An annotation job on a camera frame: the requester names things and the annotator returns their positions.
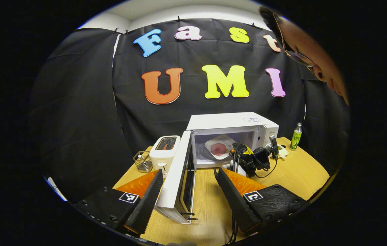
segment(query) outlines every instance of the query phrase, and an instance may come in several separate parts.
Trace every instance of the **black plastic mount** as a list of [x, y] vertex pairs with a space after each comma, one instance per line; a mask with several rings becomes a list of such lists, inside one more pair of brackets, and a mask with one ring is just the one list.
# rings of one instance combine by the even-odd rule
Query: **black plastic mount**
[[307, 204], [306, 200], [278, 184], [246, 193], [242, 198], [222, 168], [215, 173], [215, 178], [227, 198], [239, 228], [245, 235], [253, 234], [260, 229], [273, 228], [292, 218], [292, 215]]
[[159, 170], [142, 199], [137, 194], [103, 187], [75, 206], [105, 226], [139, 237], [145, 233], [162, 184], [163, 174]]

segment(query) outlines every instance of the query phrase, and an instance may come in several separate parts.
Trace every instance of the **white plate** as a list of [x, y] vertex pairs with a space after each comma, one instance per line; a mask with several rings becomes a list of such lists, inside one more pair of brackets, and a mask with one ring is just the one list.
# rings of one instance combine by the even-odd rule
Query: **white plate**
[[[222, 160], [230, 155], [230, 154], [228, 154], [228, 152], [233, 149], [233, 143], [234, 143], [234, 140], [231, 137], [229, 137], [226, 134], [222, 134], [222, 135], [219, 135], [219, 136], [207, 141], [204, 146], [206, 146], [206, 149], [210, 152], [210, 154], [213, 155], [213, 157], [215, 157], [218, 160]], [[226, 153], [222, 154], [222, 155], [214, 155], [211, 151], [211, 148], [215, 144], [225, 145], [225, 148], [227, 149]]]

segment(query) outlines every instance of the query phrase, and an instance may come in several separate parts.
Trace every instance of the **white toaster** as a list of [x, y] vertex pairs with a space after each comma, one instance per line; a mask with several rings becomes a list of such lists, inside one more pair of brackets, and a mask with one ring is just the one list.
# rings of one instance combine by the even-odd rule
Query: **white toaster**
[[180, 139], [180, 136], [163, 136], [157, 140], [149, 152], [154, 169], [161, 169], [164, 179], [167, 177]]

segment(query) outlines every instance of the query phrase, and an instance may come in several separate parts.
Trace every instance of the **red food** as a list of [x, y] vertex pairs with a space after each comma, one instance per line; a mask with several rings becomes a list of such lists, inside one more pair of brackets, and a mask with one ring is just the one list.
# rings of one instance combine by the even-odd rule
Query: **red food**
[[210, 152], [214, 155], [223, 155], [227, 152], [227, 148], [222, 143], [215, 143], [210, 148]]

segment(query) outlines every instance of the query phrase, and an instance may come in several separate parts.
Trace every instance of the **wire mesh cup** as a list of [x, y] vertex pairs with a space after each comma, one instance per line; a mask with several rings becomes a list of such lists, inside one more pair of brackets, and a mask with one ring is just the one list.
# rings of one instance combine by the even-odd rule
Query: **wire mesh cup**
[[133, 157], [136, 168], [141, 173], [149, 173], [153, 169], [153, 163], [149, 157], [149, 151], [139, 151]]

